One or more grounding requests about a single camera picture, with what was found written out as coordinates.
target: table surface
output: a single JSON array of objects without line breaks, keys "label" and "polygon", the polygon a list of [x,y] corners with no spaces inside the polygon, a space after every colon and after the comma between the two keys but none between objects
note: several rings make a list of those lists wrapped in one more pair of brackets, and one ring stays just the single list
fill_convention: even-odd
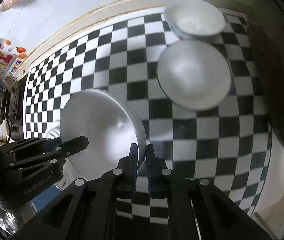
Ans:
[{"label": "table surface", "polygon": [[[76,92],[96,88],[118,95],[140,116],[147,141],[167,167],[186,178],[206,177],[247,214],[254,211],[268,171],[272,132],[247,35],[246,15],[221,9],[223,32],[209,42],[232,73],[227,98],[207,111],[173,104],[156,76],[161,52],[178,39],[163,7],[128,13],[65,42],[31,68],[24,96],[24,137],[43,137]],[[135,200],[118,200],[118,214],[167,223],[166,201],[150,200],[146,169]]]}]

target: black square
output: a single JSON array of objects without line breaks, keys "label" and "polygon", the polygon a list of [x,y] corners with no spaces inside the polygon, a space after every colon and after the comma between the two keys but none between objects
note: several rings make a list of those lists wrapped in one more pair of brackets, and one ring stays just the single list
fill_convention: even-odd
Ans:
[{"label": "black square", "polygon": [[75,67],[73,69],[72,79],[75,79],[75,78],[78,78],[78,77],[82,76],[82,68],[83,68],[83,65],[80,65],[80,66]]},{"label": "black square", "polygon": [[99,58],[95,61],[95,72],[109,69],[109,57]]},{"label": "black square", "polygon": [[127,27],[127,21],[115,23],[115,24],[113,24],[113,31],[123,29],[123,28],[126,28],[126,27]]},{"label": "black square", "polygon": [[52,68],[52,65],[53,65],[53,61],[50,61],[48,64],[47,64],[47,70],[50,70]]},{"label": "black square", "polygon": [[50,88],[48,90],[48,99],[53,98],[54,97],[54,88]]},{"label": "black square", "polygon": [[231,137],[240,135],[239,117],[219,118],[219,137]]},{"label": "black square", "polygon": [[64,71],[66,71],[66,70],[72,68],[72,67],[73,67],[73,63],[74,63],[74,58],[71,58],[71,59],[67,60],[67,61],[65,62]]},{"label": "black square", "polygon": [[78,42],[78,40],[75,40],[75,41],[71,42],[69,44],[69,50],[72,49],[72,48],[75,48],[77,46],[77,42]]},{"label": "black square", "polygon": [[233,175],[235,173],[237,158],[218,159],[217,169],[215,174],[218,175]]},{"label": "black square", "polygon": [[94,74],[82,77],[81,90],[93,88]]},{"label": "black square", "polygon": [[238,97],[239,115],[253,114],[253,96]]},{"label": "black square", "polygon": [[258,183],[247,186],[245,191],[244,191],[243,198],[255,196],[255,193],[257,192],[258,186],[259,186]]},{"label": "black square", "polygon": [[90,51],[87,51],[85,53],[85,56],[84,56],[84,63],[85,62],[89,62],[91,60],[94,60],[96,58],[96,50],[97,49],[93,49],[93,50],[90,50]]},{"label": "black square", "polygon": [[127,100],[143,99],[148,97],[147,81],[127,84]]},{"label": "black square", "polygon": [[169,24],[167,23],[167,21],[162,22],[163,23],[163,29],[165,32],[168,32],[171,30]]},{"label": "black square", "polygon": [[224,44],[236,44],[239,45],[239,42],[234,33],[221,33]]},{"label": "black square", "polygon": [[252,49],[251,48],[246,48],[246,47],[241,47],[244,59],[247,61],[252,61],[254,60]]},{"label": "black square", "polygon": [[64,53],[63,55],[60,55],[59,64],[61,64],[62,62],[66,61],[66,55],[67,55],[67,52]]},{"label": "black square", "polygon": [[183,178],[193,178],[195,161],[173,162],[174,174]]},{"label": "black square", "polygon": [[149,100],[150,119],[172,118],[172,102],[169,99]]},{"label": "black square", "polygon": [[196,159],[217,158],[219,140],[197,140]]},{"label": "black square", "polygon": [[156,67],[157,67],[158,63],[157,62],[148,62],[147,63],[147,78],[151,79],[151,78],[157,78],[157,71],[156,71]]},{"label": "black square", "polygon": [[166,44],[164,33],[148,34],[148,35],[145,35],[145,39],[146,39],[146,46],[147,47]]},{"label": "black square", "polygon": [[136,63],[146,62],[146,48],[136,49],[127,52],[127,64],[132,65]]},{"label": "black square", "polygon": [[144,16],[144,23],[159,22],[162,21],[161,14],[150,14]]},{"label": "black square", "polygon": [[71,81],[64,83],[62,85],[62,95],[69,94],[70,90],[71,90]]},{"label": "black square", "polygon": [[205,111],[197,111],[196,116],[197,117],[219,116],[219,107],[217,106]]},{"label": "black square", "polygon": [[238,23],[230,23],[230,24],[235,33],[241,33],[241,34],[247,35],[247,32],[245,31],[242,24],[238,24]]},{"label": "black square", "polygon": [[61,74],[58,74],[56,76],[56,80],[55,80],[55,85],[56,86],[59,85],[59,84],[62,84],[62,82],[63,82],[63,74],[64,73],[61,73]]},{"label": "black square", "polygon": [[267,115],[253,116],[253,133],[267,132]]},{"label": "black square", "polygon": [[164,207],[150,207],[150,217],[168,218],[169,210]]},{"label": "black square", "polygon": [[252,153],[250,170],[263,167],[265,156],[266,152]]},{"label": "black square", "polygon": [[173,139],[196,139],[196,119],[173,120]]},{"label": "black square", "polygon": [[57,67],[52,68],[52,71],[51,71],[51,77],[56,76],[56,73],[57,73]]},{"label": "black square", "polygon": [[44,82],[44,90],[48,89],[48,86],[50,85],[50,80],[46,80]]},{"label": "black square", "polygon": [[47,110],[47,101],[43,101],[43,103],[42,103],[42,112],[46,111],[46,110]]},{"label": "black square", "polygon": [[126,67],[109,70],[109,85],[126,82]]},{"label": "black square", "polygon": [[248,172],[241,175],[235,175],[233,178],[231,190],[236,190],[239,188],[246,187],[246,183],[248,182],[248,177],[249,177]]},{"label": "black square", "polygon": [[245,61],[243,60],[230,60],[232,74],[236,76],[250,76],[248,67],[246,66]]},{"label": "black square", "polygon": [[108,33],[108,34],[105,34],[103,36],[100,36],[98,46],[102,46],[104,44],[111,43],[111,39],[112,39],[112,33]]},{"label": "black square", "polygon": [[173,141],[151,141],[156,157],[164,160],[173,159]]},{"label": "black square", "polygon": [[252,153],[252,147],[253,147],[253,135],[249,135],[247,137],[240,137],[239,156]]},{"label": "black square", "polygon": [[127,37],[139,36],[145,34],[144,24],[127,28]]},{"label": "black square", "polygon": [[61,55],[61,51],[62,51],[62,49],[59,49],[57,52],[55,52],[54,58],[56,58],[59,55]]},{"label": "black square", "polygon": [[89,40],[95,39],[95,38],[98,37],[98,36],[100,36],[100,30],[91,32],[91,33],[88,35],[87,40],[89,41]]},{"label": "black square", "polygon": [[76,52],[75,52],[75,56],[82,54],[83,52],[85,52],[85,48],[86,48],[86,43],[81,44],[80,46],[78,46],[76,48]]},{"label": "black square", "polygon": [[60,109],[61,108],[61,98],[54,98],[53,109]]},{"label": "black square", "polygon": [[47,111],[47,121],[53,122],[53,111]]},{"label": "black square", "polygon": [[127,50],[127,39],[111,43],[111,55]]}]

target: white square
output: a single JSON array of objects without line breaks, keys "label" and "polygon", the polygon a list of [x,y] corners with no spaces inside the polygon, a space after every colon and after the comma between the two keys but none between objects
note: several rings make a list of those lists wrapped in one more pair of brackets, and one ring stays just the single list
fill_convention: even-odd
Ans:
[{"label": "white square", "polygon": [[86,35],[86,36],[84,36],[84,37],[82,37],[82,38],[79,38],[78,41],[77,41],[77,46],[86,43],[86,42],[87,42],[87,39],[88,39],[88,35]]},{"label": "white square", "polygon": [[61,109],[64,108],[66,105],[67,101],[69,101],[70,94],[62,95],[61,96]]},{"label": "white square", "polygon": [[219,104],[219,116],[238,116],[239,115],[239,106],[237,96],[227,96]]},{"label": "white square", "polygon": [[112,54],[109,58],[109,69],[124,67],[127,65],[127,51]]},{"label": "white square", "polygon": [[68,70],[64,71],[63,74],[63,83],[69,82],[72,79],[73,68],[69,68]]},{"label": "white square", "polygon": [[247,182],[246,185],[250,186],[250,185],[259,183],[260,179],[261,179],[261,175],[262,175],[262,170],[263,170],[263,167],[257,168],[257,169],[254,169],[254,170],[250,170],[248,182]]},{"label": "white square", "polygon": [[111,42],[117,42],[127,39],[127,28],[119,29],[112,32]]},{"label": "white square", "polygon": [[225,44],[225,48],[230,60],[244,60],[244,56],[239,45]]},{"label": "white square", "polygon": [[59,84],[54,88],[54,98],[58,98],[61,95],[62,95],[62,84]]},{"label": "white square", "polygon": [[239,155],[239,137],[219,138],[218,158],[232,158]]},{"label": "white square", "polygon": [[99,46],[96,51],[96,59],[107,57],[111,54],[111,43]]},{"label": "white square", "polygon": [[94,88],[105,87],[109,84],[109,70],[94,73]]},{"label": "white square", "polygon": [[149,122],[150,141],[172,141],[173,120],[155,119]]},{"label": "white square", "polygon": [[132,215],[150,217],[150,206],[132,204]]},{"label": "white square", "polygon": [[85,57],[85,53],[81,53],[79,55],[76,55],[74,57],[73,67],[77,67],[79,65],[82,65],[83,62],[84,62],[84,57]]},{"label": "white square", "polygon": [[173,161],[194,161],[196,160],[196,140],[174,140]]},{"label": "white square", "polygon": [[198,117],[196,126],[197,139],[213,139],[219,137],[218,117]]},{"label": "white square", "polygon": [[157,79],[149,79],[147,81],[149,99],[166,98]]},{"label": "white square", "polygon": [[247,209],[252,205],[254,196],[252,197],[247,197],[247,198],[243,198],[240,202],[239,207],[243,210],[243,209]]},{"label": "white square", "polygon": [[235,36],[241,47],[250,47],[249,36],[240,33],[236,33]]},{"label": "white square", "polygon": [[144,24],[144,27],[145,27],[145,34],[164,32],[162,21],[146,23]]},{"label": "white square", "polygon": [[253,85],[251,77],[234,77],[236,94],[238,96],[253,95]]},{"label": "white square", "polygon": [[166,49],[166,45],[156,45],[146,48],[147,62],[158,61],[162,52]]},{"label": "white square", "polygon": [[236,162],[235,175],[246,173],[250,170],[252,154],[239,156]]},{"label": "white square", "polygon": [[128,101],[128,104],[133,110],[135,110],[141,120],[149,120],[149,100],[130,100]]},{"label": "white square", "polygon": [[76,78],[71,81],[71,88],[70,88],[70,93],[73,94],[75,92],[79,92],[81,90],[81,83],[82,83],[82,78]]},{"label": "white square", "polygon": [[268,107],[263,96],[254,96],[253,98],[253,114],[267,114]]},{"label": "white square", "polygon": [[253,114],[240,115],[240,137],[253,134]]},{"label": "white square", "polygon": [[231,190],[234,175],[222,175],[214,178],[214,185],[221,191]]},{"label": "white square", "polygon": [[253,134],[252,152],[265,152],[267,149],[267,133]]},{"label": "white square", "polygon": [[86,47],[85,47],[85,52],[96,49],[98,44],[99,44],[99,37],[96,37],[94,39],[87,41]]},{"label": "white square", "polygon": [[217,158],[198,159],[195,162],[194,178],[211,178],[215,176],[217,168]]},{"label": "white square", "polygon": [[61,110],[60,109],[54,109],[53,110],[53,122],[57,122],[61,120]]},{"label": "white square", "polygon": [[132,27],[136,25],[144,24],[144,17],[135,18],[127,21],[127,26]]},{"label": "white square", "polygon": [[229,193],[229,199],[232,200],[233,202],[240,201],[243,198],[245,189],[246,187],[239,188],[236,190],[231,190]]},{"label": "white square", "polygon": [[176,104],[172,104],[173,119],[194,119],[196,112],[185,110]]},{"label": "white square", "polygon": [[86,62],[82,67],[82,77],[94,74],[95,70],[95,60]]},{"label": "white square", "polygon": [[105,27],[105,28],[100,30],[100,36],[111,33],[112,31],[113,31],[113,25]]},{"label": "white square", "polygon": [[147,63],[138,63],[127,67],[127,82],[147,80]]},{"label": "white square", "polygon": [[174,35],[173,32],[165,32],[164,36],[165,36],[165,43],[167,45],[170,45],[170,44],[173,44],[179,41],[179,39]]},{"label": "white square", "polygon": [[126,101],[127,99],[126,83],[109,85],[109,92],[113,93],[114,95],[117,95],[123,101]]},{"label": "white square", "polygon": [[135,50],[135,49],[142,49],[146,48],[146,38],[145,35],[138,35],[129,37],[127,39],[127,50]]}]

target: screw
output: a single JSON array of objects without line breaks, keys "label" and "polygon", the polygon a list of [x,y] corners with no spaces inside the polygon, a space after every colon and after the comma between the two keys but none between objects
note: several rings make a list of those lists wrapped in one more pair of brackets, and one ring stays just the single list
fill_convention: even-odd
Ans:
[{"label": "screw", "polygon": [[172,171],[170,169],[163,169],[162,170],[163,175],[170,175],[171,173],[172,173]]}]

